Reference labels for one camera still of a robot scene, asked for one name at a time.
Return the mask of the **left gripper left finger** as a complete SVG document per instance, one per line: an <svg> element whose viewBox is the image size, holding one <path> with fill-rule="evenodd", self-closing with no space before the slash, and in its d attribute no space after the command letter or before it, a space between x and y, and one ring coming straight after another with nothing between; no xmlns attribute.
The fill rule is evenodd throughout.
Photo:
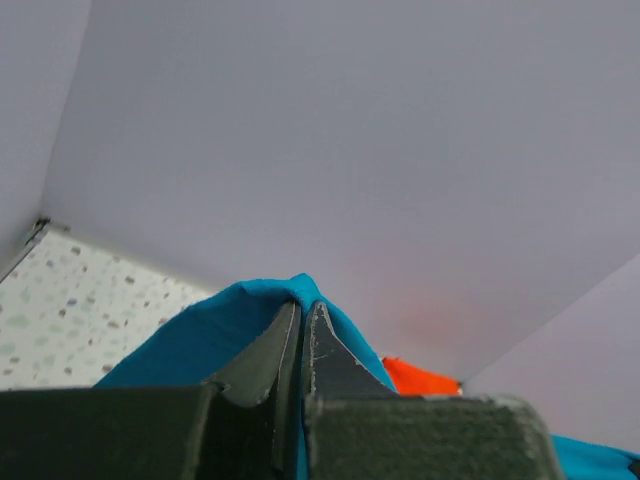
<svg viewBox="0 0 640 480"><path fill-rule="evenodd" d="M290 301L198 385L5 392L1 475L292 479L301 344L301 309Z"/></svg>

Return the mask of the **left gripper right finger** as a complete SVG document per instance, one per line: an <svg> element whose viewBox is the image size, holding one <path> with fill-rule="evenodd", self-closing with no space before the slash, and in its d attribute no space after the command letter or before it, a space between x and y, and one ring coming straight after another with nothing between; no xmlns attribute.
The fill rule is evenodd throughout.
<svg viewBox="0 0 640 480"><path fill-rule="evenodd" d="M402 396L338 338L318 302L304 334L305 439L312 479L554 480L548 430L512 396Z"/></svg>

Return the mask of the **blue t shirt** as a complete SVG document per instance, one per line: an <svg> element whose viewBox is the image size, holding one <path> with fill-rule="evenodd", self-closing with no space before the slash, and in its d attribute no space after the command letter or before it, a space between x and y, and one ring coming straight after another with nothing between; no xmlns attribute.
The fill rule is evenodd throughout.
<svg viewBox="0 0 640 480"><path fill-rule="evenodd" d="M338 338L373 376L394 393L397 385L363 335L306 273L290 279L237 282L187 306L116 364L95 388L186 386L220 370L270 325L280 305L293 299L303 317L323 302ZM639 453L552 435L567 479L639 479Z"/></svg>

